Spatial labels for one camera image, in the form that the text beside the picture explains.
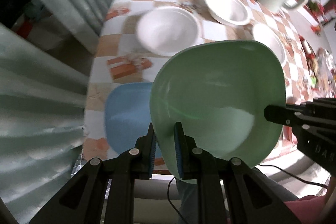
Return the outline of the checkered patterned tablecloth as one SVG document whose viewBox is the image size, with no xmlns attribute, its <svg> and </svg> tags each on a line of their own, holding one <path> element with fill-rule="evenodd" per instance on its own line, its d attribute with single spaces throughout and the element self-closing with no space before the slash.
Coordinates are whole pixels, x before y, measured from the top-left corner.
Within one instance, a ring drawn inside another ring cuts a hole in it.
<svg viewBox="0 0 336 224">
<path fill-rule="evenodd" d="M 251 23 L 264 23 L 280 37 L 287 60 L 283 67 L 286 96 L 297 101 L 313 98 L 309 85 L 309 71 L 299 35 L 286 10 L 272 14 L 255 0 L 240 0 L 252 13 Z M 87 138 L 84 157 L 109 159 L 117 156 L 123 137 L 116 145 L 106 139 L 104 127 L 105 101 L 109 93 L 125 83 L 152 82 L 166 57 L 154 55 L 140 46 L 135 27 L 142 14 L 161 6 L 183 7 L 197 18 L 201 33 L 200 43 L 220 40 L 248 39 L 249 27 L 231 27 L 216 22 L 200 0 L 113 0 L 101 31 L 96 56 L 93 60 L 84 123 Z"/>
</svg>

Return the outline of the blue plastic plate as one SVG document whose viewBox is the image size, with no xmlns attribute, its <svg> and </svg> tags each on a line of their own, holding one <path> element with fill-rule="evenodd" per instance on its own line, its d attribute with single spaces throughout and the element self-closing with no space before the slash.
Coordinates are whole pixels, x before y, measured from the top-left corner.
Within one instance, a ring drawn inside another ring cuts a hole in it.
<svg viewBox="0 0 336 224">
<path fill-rule="evenodd" d="M 110 146 L 108 156 L 117 157 L 147 134 L 151 122 L 149 100 L 152 83 L 116 87 L 105 102 L 104 126 Z"/>
</svg>

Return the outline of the green plastic plate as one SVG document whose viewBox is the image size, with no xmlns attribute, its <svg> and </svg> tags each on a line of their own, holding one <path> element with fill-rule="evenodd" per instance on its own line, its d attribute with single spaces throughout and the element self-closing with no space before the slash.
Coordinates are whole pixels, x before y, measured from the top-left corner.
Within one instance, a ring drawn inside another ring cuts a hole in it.
<svg viewBox="0 0 336 224">
<path fill-rule="evenodd" d="M 169 172 L 177 176 L 174 125 L 214 157 L 260 164 L 274 149 L 281 125 L 264 109 L 286 102 L 284 72 L 276 55 L 251 40 L 212 42 L 188 48 L 158 72 L 150 116 Z"/>
</svg>

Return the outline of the white foam bowl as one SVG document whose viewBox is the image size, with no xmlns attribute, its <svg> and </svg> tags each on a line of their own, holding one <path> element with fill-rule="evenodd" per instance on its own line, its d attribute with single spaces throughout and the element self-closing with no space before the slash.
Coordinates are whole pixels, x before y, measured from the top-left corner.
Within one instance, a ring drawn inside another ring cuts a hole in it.
<svg viewBox="0 0 336 224">
<path fill-rule="evenodd" d="M 201 43 L 201 27 L 197 18 L 175 6 L 157 7 L 143 14 L 135 28 L 135 35 L 146 50 L 167 57 Z"/>
<path fill-rule="evenodd" d="M 240 0 L 205 0 L 210 15 L 228 26 L 245 26 L 250 23 L 251 12 Z"/>
<path fill-rule="evenodd" d="M 255 41 L 264 44 L 278 58 L 281 65 L 286 63 L 285 48 L 282 45 L 280 38 L 266 24 L 256 23 L 252 28 L 252 36 Z"/>
</svg>

